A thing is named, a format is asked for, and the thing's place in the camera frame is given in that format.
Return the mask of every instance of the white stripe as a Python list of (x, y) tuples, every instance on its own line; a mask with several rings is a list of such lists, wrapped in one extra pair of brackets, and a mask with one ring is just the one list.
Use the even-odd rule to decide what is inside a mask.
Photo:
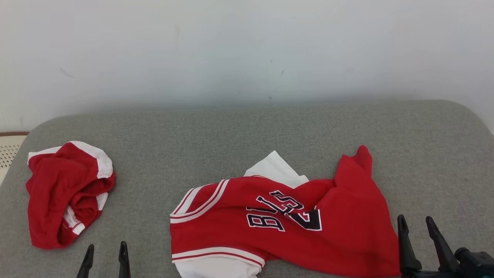
[(175, 212), (175, 214), (184, 214), (184, 213), (186, 213), (187, 210), (189, 209), (190, 205), (192, 204), (192, 201), (194, 201), (194, 198), (196, 197), (197, 193), (199, 193), (199, 190), (201, 190), (201, 188), (203, 188), (203, 187), (201, 186), (201, 187), (198, 187), (198, 188), (194, 188), (192, 190), (192, 192), (190, 193), (189, 197), (185, 200), (185, 202), (182, 205), (182, 207), (177, 212)]
[(180, 201), (180, 203), (178, 203), (178, 206), (173, 210), (173, 212), (170, 214), (170, 215), (174, 215), (177, 213), (177, 210), (178, 208), (182, 205), (182, 203), (185, 201), (185, 198), (187, 198), (187, 196), (189, 195), (189, 193), (194, 190), (194, 188), (190, 189), (189, 191), (187, 191), (187, 193), (185, 193), (184, 197), (182, 198), (182, 200)]
[(67, 221), (69, 228), (73, 228), (77, 224), (80, 223), (79, 219), (76, 218), (76, 214), (74, 213), (74, 210), (72, 209), (71, 206), (67, 206), (65, 208), (65, 212), (63, 214), (63, 219), (65, 219), (65, 221)]
[(219, 193), (218, 195), (213, 199), (213, 201), (211, 203), (209, 203), (209, 200), (204, 203), (199, 209), (195, 210), (193, 213), (194, 214), (182, 214), (182, 215), (171, 215), (172, 217), (175, 216), (185, 216), (185, 215), (188, 215), (188, 217), (183, 217), (183, 218), (170, 218), (170, 223), (171, 224), (175, 224), (175, 223), (182, 223), (182, 222), (186, 222), (186, 221), (189, 221), (189, 220), (192, 220), (192, 219), (196, 219), (197, 217), (203, 215), (204, 213), (206, 213), (206, 211), (208, 211), (211, 207), (213, 207), (221, 198), (221, 196), (223, 195), (223, 192), (225, 191), (225, 188), (226, 188), (226, 185), (228, 184), (228, 181), (229, 180), (225, 180), (225, 181), (222, 181), (222, 183), (216, 188), (216, 191), (214, 192), (214, 194), (211, 196), (213, 198), (213, 196), (216, 194), (216, 192), (218, 191), (219, 189)]
[(96, 196), (96, 202), (98, 202), (98, 210), (103, 210), (103, 207), (106, 204), (106, 200), (108, 199), (108, 192), (101, 193)]
[(187, 216), (187, 215), (192, 215), (192, 214), (195, 214), (195, 213), (198, 213), (200, 210), (202, 210), (209, 202), (211, 202), (211, 200), (214, 199), (214, 196), (216, 195), (216, 193), (218, 192), (218, 190), (220, 190), (220, 188), (223, 186), (223, 183), (225, 182), (225, 180), (222, 180), (220, 181), (220, 183), (218, 183), (218, 185), (216, 186), (216, 189), (214, 190), (213, 194), (211, 194), (211, 197), (204, 203), (202, 204), (202, 206), (200, 206), (198, 209), (196, 209), (195, 211), (191, 211), (191, 212), (188, 212), (188, 213), (183, 213), (183, 214), (173, 214), (173, 215), (170, 215), (170, 216)]
[[(215, 252), (230, 253), (232, 255), (208, 254), (208, 253), (215, 253)], [(265, 264), (265, 261), (257, 255), (254, 255), (254, 254), (249, 253), (247, 251), (243, 251), (243, 250), (236, 249), (236, 248), (230, 248), (230, 247), (211, 247), (211, 248), (204, 248), (204, 249), (198, 249), (198, 250), (192, 250), (192, 251), (172, 254), (171, 255), (172, 261), (171, 262), (174, 263), (177, 261), (192, 261), (192, 260), (197, 260), (200, 258), (208, 258), (208, 257), (227, 257), (227, 258), (242, 260), (242, 261), (250, 263), (250, 264), (254, 264), (253, 261), (246, 260), (246, 259), (237, 257), (235, 255), (239, 255), (242, 257), (252, 259), (252, 260), (258, 262), (262, 266), (264, 266), (264, 264)], [(197, 257), (181, 259), (182, 257), (188, 257), (188, 256), (197, 256)]]
[(72, 232), (75, 233), (76, 235), (79, 235), (82, 231), (84, 231), (84, 229), (86, 229), (86, 226), (84, 226), (84, 224), (80, 223), (79, 225), (77, 225), (72, 230)]
[(33, 158), (33, 156), (39, 155), (39, 154), (56, 153), (56, 152), (58, 152), (58, 150), (60, 150), (60, 148), (61, 148), (61, 146), (60, 147), (55, 147), (55, 148), (44, 149), (44, 150), (38, 151), (38, 152), (30, 152), (30, 153), (28, 153), (28, 165), (29, 165), (29, 160), (31, 158)]
[(91, 146), (90, 144), (81, 141), (70, 141), (69, 143), (74, 144), (74, 146), (76, 146), (77, 148), (96, 158), (96, 161), (98, 163), (98, 179), (109, 178), (113, 174), (112, 160), (102, 149)]

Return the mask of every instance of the folded red garment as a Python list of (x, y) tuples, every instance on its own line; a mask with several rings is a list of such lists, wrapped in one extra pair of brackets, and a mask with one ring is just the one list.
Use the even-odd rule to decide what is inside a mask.
[(28, 166), (31, 242), (42, 249), (67, 247), (101, 215), (115, 185), (112, 161), (97, 147), (71, 141), (30, 152)]
[(334, 179), (293, 188), (253, 176), (193, 188), (170, 215), (172, 262), (183, 278), (254, 277), (277, 259), (338, 276), (399, 276), (398, 237), (371, 175), (360, 146), (341, 157)]

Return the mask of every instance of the gray couch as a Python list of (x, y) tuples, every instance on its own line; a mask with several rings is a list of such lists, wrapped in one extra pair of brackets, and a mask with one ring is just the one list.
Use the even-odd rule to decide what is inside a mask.
[[(71, 246), (40, 250), (28, 232), (27, 153), (70, 140), (103, 149), (117, 184), (102, 216)], [(361, 144), (373, 155), (373, 178), (395, 229), (404, 214), (425, 269), (438, 266), (427, 215), (453, 251), (466, 246), (494, 255), (494, 139), (456, 103), (111, 112), (57, 118), (26, 138), (0, 186), (0, 277), (75, 277), (91, 243), (90, 277), (117, 277), (121, 240), (134, 278), (179, 277), (169, 214), (188, 189), (241, 176), (272, 150), (309, 179), (331, 178), (340, 156)], [(329, 276), (272, 261), (259, 277)]]

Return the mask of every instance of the basketball jersey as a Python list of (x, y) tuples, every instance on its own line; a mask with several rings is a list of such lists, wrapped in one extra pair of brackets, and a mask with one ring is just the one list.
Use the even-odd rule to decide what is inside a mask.
[(182, 277), (255, 277), (274, 259), (341, 276), (398, 276), (398, 241), (371, 165), (361, 146), (332, 180), (292, 188), (254, 176), (191, 189), (170, 216), (172, 261)]

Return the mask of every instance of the red stripe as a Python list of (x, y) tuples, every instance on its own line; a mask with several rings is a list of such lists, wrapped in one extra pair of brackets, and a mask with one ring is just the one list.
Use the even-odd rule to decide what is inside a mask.
[(77, 228), (77, 226), (79, 226), (79, 224), (82, 224), (82, 222), (77, 223), (77, 224), (76, 224), (76, 225), (72, 228), (72, 231), (74, 231), (74, 230)]
[(239, 258), (242, 258), (242, 259), (251, 261), (253, 263), (256, 263), (256, 264), (258, 264), (262, 268), (262, 264), (260, 262), (256, 261), (256, 260), (254, 260), (254, 259), (247, 258), (247, 257), (241, 256), (241, 255), (237, 255), (237, 254), (233, 254), (233, 253), (228, 253), (228, 252), (211, 252), (211, 253), (204, 253), (204, 254), (200, 254), (200, 255), (185, 256), (185, 257), (180, 257), (180, 258), (174, 258), (173, 261), (175, 261), (175, 260), (183, 260), (183, 259), (190, 259), (190, 258), (197, 258), (197, 257), (202, 257), (202, 256), (207, 256), (207, 255), (232, 255), (232, 256), (239, 257)]
[(189, 217), (189, 216), (193, 216), (193, 215), (196, 215), (198, 214), (199, 212), (201, 212), (202, 210), (204, 210), (207, 205), (211, 204), (214, 199), (219, 195), (219, 192), (221, 191), (221, 187), (223, 186), (223, 183), (225, 181), (222, 181), (220, 184), (218, 184), (218, 187), (216, 188), (219, 188), (218, 191), (216, 192), (216, 194), (213, 196), (213, 198), (211, 199), (211, 201), (209, 201), (208, 203), (206, 203), (206, 205), (204, 205), (204, 207), (196, 212), (194, 212), (193, 214), (189, 214), (189, 215), (182, 215), (182, 216), (170, 216), (170, 218), (173, 218), (173, 219), (181, 219), (181, 218), (185, 218), (185, 217)]
[(180, 203), (180, 206), (178, 206), (178, 208), (173, 212), (173, 214), (176, 214), (177, 211), (179, 211), (180, 208), (185, 204), (185, 201), (187, 201), (187, 198), (190, 196), (190, 194), (192, 194), (192, 191), (194, 191), (194, 189), (189, 191), (189, 194), (187, 194), (187, 196), (184, 198), (183, 202)]

